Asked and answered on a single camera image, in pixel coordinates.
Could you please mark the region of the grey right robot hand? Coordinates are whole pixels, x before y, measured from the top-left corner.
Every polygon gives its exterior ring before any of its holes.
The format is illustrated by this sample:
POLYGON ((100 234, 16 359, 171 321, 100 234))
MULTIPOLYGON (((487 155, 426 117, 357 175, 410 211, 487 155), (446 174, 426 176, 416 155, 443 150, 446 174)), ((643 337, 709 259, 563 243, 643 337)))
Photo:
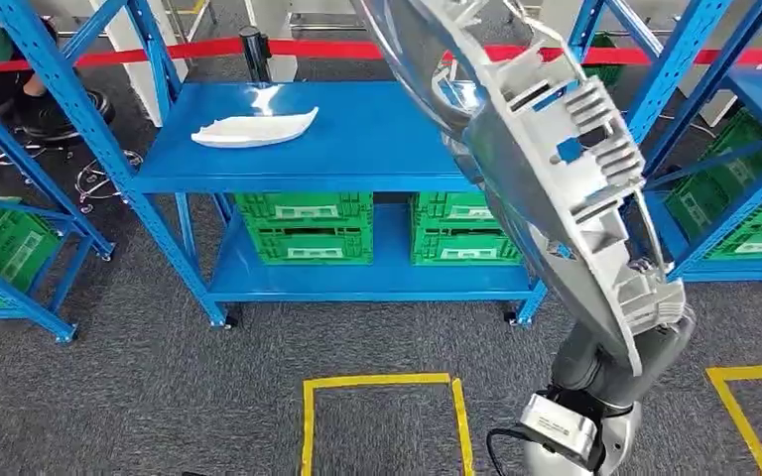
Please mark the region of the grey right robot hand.
POLYGON ((694 312, 687 306, 678 321, 636 335, 642 373, 635 376, 630 366, 619 364, 604 352, 592 331, 578 321, 552 365, 548 394, 584 392, 611 408, 628 408, 678 360, 695 327, 694 312))

